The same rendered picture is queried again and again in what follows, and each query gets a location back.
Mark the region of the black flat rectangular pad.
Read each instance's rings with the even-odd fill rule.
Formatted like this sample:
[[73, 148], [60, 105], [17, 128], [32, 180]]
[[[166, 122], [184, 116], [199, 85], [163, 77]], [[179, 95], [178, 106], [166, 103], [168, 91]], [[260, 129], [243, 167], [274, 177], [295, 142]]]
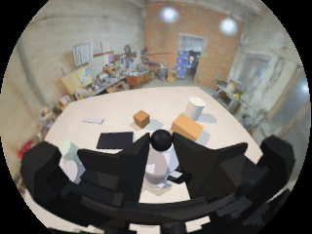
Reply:
[[100, 133], [97, 149], [125, 149], [133, 143], [133, 132]]

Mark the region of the glass french press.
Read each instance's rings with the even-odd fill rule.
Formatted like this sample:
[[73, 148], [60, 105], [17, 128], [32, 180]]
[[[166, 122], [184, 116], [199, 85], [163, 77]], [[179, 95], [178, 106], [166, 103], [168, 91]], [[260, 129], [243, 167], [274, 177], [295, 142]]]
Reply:
[[176, 184], [184, 182], [183, 175], [178, 178], [171, 176], [173, 171], [182, 173], [172, 140], [172, 134], [165, 129], [157, 129], [149, 137], [151, 149], [145, 165], [143, 182], [151, 188], [163, 187], [168, 180]]

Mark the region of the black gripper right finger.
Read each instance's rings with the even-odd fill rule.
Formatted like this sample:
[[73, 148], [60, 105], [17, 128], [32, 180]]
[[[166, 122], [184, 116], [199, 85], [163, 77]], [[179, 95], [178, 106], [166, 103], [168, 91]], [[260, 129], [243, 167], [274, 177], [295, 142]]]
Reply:
[[219, 163], [238, 155], [246, 155], [246, 149], [249, 149], [249, 144], [244, 141], [219, 149], [210, 149], [176, 132], [173, 132], [172, 144], [190, 199], [202, 198], [200, 190], [214, 175]]

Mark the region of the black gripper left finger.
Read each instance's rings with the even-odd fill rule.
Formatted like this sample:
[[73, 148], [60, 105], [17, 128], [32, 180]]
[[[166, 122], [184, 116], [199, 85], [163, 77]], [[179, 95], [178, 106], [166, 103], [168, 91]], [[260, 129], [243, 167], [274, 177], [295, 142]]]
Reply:
[[82, 148], [77, 151], [77, 155], [86, 169], [105, 175], [119, 176], [125, 187], [128, 187], [126, 190], [132, 196], [132, 202], [139, 203], [149, 149], [151, 149], [151, 145], [149, 145], [149, 133], [147, 133], [117, 153], [106, 153], [93, 149], [90, 151], [90, 149]]

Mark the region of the grey cylinder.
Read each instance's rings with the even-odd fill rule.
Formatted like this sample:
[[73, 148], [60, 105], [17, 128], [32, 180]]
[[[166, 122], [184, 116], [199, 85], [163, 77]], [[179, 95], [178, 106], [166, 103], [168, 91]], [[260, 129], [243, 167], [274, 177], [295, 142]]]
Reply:
[[75, 163], [73, 160], [69, 160], [63, 165], [62, 170], [65, 172], [66, 176], [69, 176], [71, 182], [79, 184], [79, 182], [81, 182], [81, 175], [86, 171], [86, 168], [81, 164]]
[[191, 97], [187, 102], [186, 112], [184, 116], [191, 118], [191, 120], [198, 120], [200, 114], [203, 112], [203, 108], [206, 106], [206, 102], [199, 97]]

